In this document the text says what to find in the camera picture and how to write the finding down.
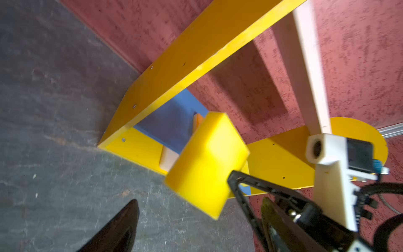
dark gray surface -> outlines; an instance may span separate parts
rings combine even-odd
[[[57,2],[0,1],[1,251],[75,251],[132,198],[134,251],[254,251],[234,200],[214,221],[95,147],[136,77]]]

